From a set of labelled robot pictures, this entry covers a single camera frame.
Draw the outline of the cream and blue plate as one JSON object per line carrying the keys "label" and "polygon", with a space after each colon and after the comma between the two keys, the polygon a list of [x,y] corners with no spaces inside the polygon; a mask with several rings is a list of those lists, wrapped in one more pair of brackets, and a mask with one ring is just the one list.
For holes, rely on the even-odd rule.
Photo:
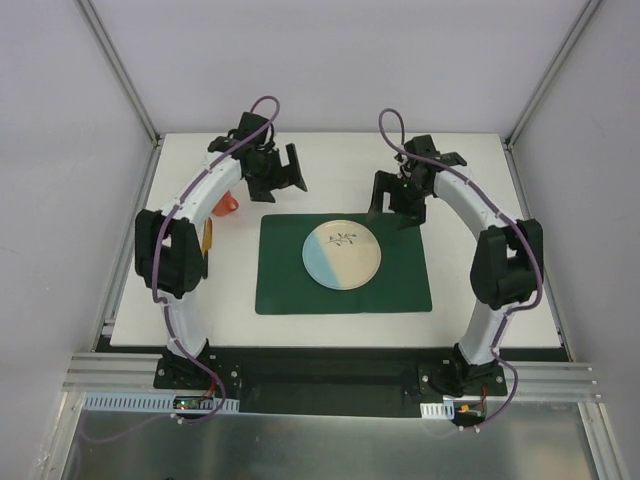
{"label": "cream and blue plate", "polygon": [[378,272],[381,247],[364,225],[350,220],[331,220],[317,226],[302,246],[302,262],[310,277],[332,290],[364,286]]}

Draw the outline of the gold knife black handle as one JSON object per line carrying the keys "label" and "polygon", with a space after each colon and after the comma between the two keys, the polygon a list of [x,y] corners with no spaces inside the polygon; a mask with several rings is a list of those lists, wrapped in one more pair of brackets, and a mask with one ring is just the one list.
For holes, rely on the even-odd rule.
{"label": "gold knife black handle", "polygon": [[213,223],[208,217],[204,223],[203,236],[201,242],[201,251],[203,257],[203,278],[207,279],[209,275],[209,251],[212,247],[213,240]]}

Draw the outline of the dark green placemat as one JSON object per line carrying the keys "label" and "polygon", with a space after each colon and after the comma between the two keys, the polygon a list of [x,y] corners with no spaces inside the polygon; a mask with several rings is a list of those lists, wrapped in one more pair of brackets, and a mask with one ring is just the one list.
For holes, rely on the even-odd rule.
{"label": "dark green placemat", "polygon": [[366,284],[350,290],[321,285],[303,264],[312,230],[332,220],[365,221],[358,214],[279,214],[261,220],[255,311],[259,315],[414,313],[433,309],[421,231],[401,230],[385,213],[367,228],[381,247],[381,265]]}

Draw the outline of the gold spoon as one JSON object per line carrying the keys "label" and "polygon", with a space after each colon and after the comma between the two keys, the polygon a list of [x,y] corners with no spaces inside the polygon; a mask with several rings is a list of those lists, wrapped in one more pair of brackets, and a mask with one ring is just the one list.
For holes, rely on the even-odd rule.
{"label": "gold spoon", "polygon": [[212,222],[210,218],[207,218],[204,223],[203,236],[201,250],[203,254],[206,254],[211,248],[212,243]]}

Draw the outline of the orange mug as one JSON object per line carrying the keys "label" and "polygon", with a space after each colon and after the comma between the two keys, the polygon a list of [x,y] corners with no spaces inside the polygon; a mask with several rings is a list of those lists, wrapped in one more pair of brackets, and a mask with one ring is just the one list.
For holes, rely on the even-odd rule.
{"label": "orange mug", "polygon": [[230,191],[227,191],[218,203],[214,206],[211,213],[216,217],[227,216],[234,213],[239,208],[239,203]]}

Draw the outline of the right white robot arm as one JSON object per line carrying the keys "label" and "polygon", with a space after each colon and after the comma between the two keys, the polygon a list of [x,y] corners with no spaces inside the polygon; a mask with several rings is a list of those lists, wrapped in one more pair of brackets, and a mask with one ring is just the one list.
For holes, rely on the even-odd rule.
{"label": "right white robot arm", "polygon": [[513,315],[534,308],[543,284],[543,229],[536,220],[514,220],[470,179],[456,152],[440,153],[428,135],[397,147],[397,173],[374,176],[367,218],[388,207],[400,228],[426,221],[426,200],[445,202],[476,240],[470,284],[476,297],[468,327],[448,362],[429,376],[430,387],[452,397],[470,395],[494,377],[500,344]]}

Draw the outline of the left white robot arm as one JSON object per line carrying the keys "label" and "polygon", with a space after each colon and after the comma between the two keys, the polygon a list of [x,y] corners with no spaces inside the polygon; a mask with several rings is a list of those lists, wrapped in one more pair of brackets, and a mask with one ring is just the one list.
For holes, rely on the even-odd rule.
{"label": "left white robot arm", "polygon": [[173,199],[135,218],[134,267],[163,309],[167,350],[183,359],[177,377],[192,389],[205,386],[212,366],[199,355],[208,345],[192,293],[208,275],[214,208],[240,182],[250,200],[273,203],[274,190],[307,189],[296,147],[285,146],[284,165],[274,142],[273,120],[254,112],[208,146],[203,166]]}

